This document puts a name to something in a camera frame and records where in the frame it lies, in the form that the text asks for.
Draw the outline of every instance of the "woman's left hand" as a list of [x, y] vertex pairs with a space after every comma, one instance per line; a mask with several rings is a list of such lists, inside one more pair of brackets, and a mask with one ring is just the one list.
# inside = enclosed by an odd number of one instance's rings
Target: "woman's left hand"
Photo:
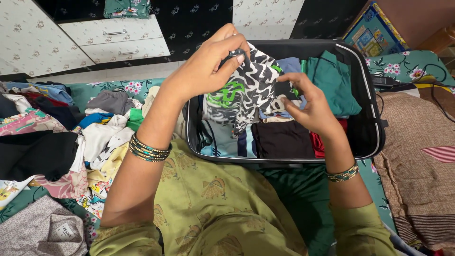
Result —
[[170, 89], [173, 97], [186, 102], [194, 96], [214, 92], [222, 88], [229, 77], [244, 60], [243, 55], [233, 57], [219, 67], [230, 51], [241, 48], [250, 57], [250, 47], [234, 25], [226, 24], [202, 46], [161, 85]]

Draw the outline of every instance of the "dark red cloth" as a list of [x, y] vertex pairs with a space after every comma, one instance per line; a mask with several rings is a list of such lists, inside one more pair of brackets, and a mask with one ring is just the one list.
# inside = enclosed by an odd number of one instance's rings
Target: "dark red cloth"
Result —
[[[28, 95], [32, 99], [36, 99], [39, 96], [43, 96], [39, 92], [26, 92], [25, 94]], [[54, 105], [54, 107], [67, 107], [68, 106], [68, 104], [65, 102], [57, 101], [57, 100], [49, 98], [49, 97], [47, 97], [47, 98], [52, 103], [52, 105]]]
[[[348, 131], [348, 120], [347, 119], [338, 119], [338, 122], [341, 124], [341, 126], [344, 129], [344, 132], [346, 133]], [[322, 143], [321, 137], [317, 133], [310, 132], [310, 139], [311, 139], [311, 145], [313, 146], [314, 155], [316, 156], [316, 158], [324, 158], [325, 151], [324, 151], [324, 144]]]

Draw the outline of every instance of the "brown checked cloth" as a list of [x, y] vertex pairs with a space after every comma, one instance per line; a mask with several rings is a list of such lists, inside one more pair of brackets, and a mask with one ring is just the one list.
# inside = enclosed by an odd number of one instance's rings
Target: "brown checked cloth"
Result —
[[[386, 141], [374, 162], [398, 235], [430, 250], [455, 247], [455, 123], [431, 102], [385, 92]], [[382, 102], [377, 97], [378, 107]]]

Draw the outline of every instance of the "wall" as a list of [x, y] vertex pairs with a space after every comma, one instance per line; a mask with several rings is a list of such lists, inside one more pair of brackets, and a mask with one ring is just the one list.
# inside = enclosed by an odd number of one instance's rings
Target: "wall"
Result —
[[438, 29], [455, 23], [453, 0], [376, 0], [409, 47], [414, 48]]

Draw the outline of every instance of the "suitcase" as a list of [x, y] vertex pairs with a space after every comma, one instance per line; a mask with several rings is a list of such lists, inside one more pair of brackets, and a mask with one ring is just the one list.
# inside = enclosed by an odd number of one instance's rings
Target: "suitcase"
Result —
[[[275, 60], [297, 57], [300, 60], [309, 57], [320, 57], [327, 50], [337, 59], [351, 66], [352, 95], [362, 107], [362, 111], [348, 119], [347, 137], [356, 160], [368, 159], [377, 155], [385, 143], [385, 120], [379, 116], [373, 82], [366, 62], [360, 52], [342, 40], [324, 39], [289, 39], [289, 40], [254, 40], [249, 41], [256, 48]], [[208, 156], [200, 150], [211, 142], [206, 142], [202, 135], [210, 137], [202, 123], [201, 96], [190, 99], [183, 109], [186, 120], [186, 142], [193, 153], [214, 162], [237, 164], [261, 164], [268, 167], [298, 167], [303, 163], [320, 163], [324, 159], [258, 159], [228, 158]]]

